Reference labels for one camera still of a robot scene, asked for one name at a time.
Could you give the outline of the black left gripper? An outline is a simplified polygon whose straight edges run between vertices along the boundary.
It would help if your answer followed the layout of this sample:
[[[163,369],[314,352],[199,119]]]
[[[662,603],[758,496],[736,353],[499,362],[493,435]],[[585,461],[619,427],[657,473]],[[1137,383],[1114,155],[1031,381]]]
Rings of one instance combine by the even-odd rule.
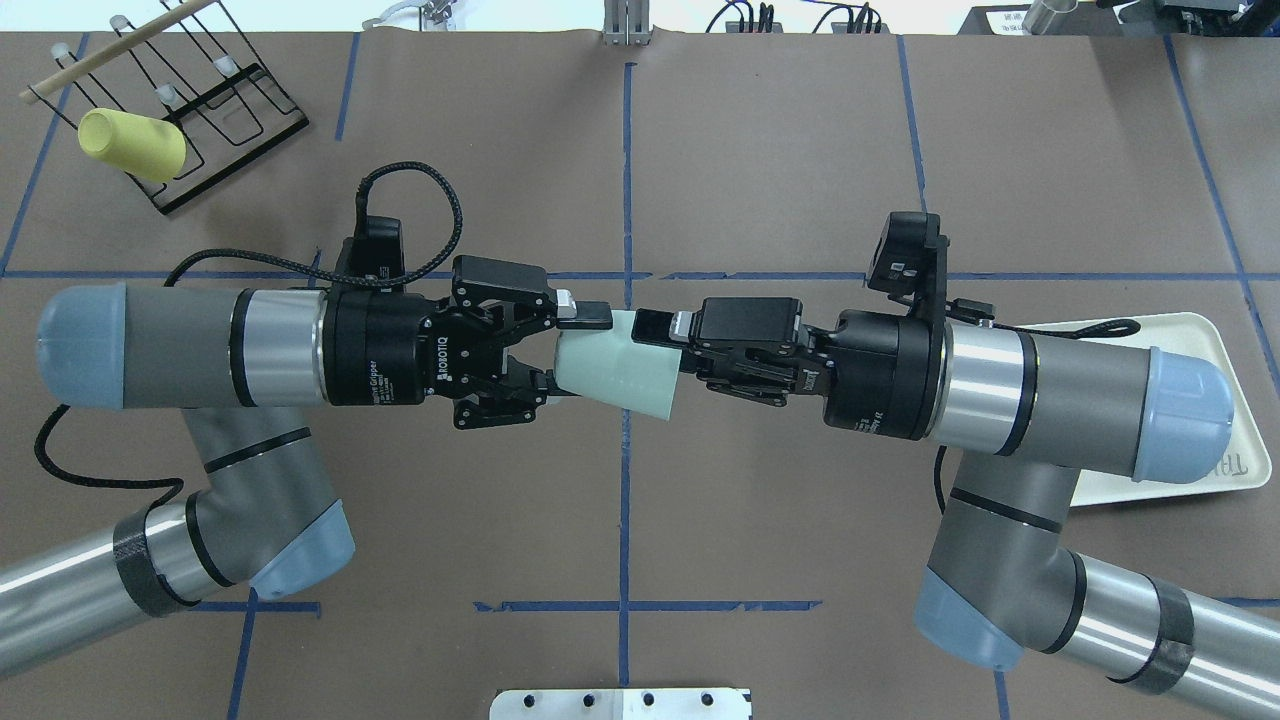
[[[552,290],[541,266],[461,255],[449,296],[338,290],[325,302],[325,398],[335,406],[452,400],[460,429],[534,421],[579,395],[508,355],[531,334],[609,331],[611,305]]]

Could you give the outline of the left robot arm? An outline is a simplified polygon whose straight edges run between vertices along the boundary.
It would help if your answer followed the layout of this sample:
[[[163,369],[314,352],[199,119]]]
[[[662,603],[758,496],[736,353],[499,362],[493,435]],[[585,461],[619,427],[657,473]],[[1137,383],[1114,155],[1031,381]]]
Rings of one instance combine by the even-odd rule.
[[[540,266],[461,256],[444,299],[371,277],[316,290],[76,286],[44,309],[37,365],[70,409],[170,409],[207,478],[3,571],[3,675],[247,585],[279,600],[355,556],[307,407],[448,398],[460,428],[531,421],[559,389],[508,351],[547,331],[608,331],[605,302]]]

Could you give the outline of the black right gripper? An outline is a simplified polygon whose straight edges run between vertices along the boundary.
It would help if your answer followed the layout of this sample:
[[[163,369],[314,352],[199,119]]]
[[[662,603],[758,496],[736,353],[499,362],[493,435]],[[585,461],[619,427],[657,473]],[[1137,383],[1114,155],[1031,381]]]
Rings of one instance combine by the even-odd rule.
[[[637,309],[632,342],[678,348],[714,392],[782,407],[820,396],[827,425],[922,439],[940,400],[945,320],[845,310],[824,331],[787,297],[712,297],[695,311]]]

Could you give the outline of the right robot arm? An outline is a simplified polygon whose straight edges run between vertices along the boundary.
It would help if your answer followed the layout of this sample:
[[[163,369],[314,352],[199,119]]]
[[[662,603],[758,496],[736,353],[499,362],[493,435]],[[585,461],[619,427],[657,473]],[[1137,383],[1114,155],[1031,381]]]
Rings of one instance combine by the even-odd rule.
[[[672,348],[723,395],[815,395],[829,427],[961,454],[914,610],[933,644],[1012,669],[1060,653],[1111,683],[1229,717],[1277,716],[1277,624],[1065,547],[1082,471],[1193,483],[1224,455],[1225,375],[1198,357],[966,325],[938,301],[844,311],[831,331],[796,299],[641,309],[634,341]]]

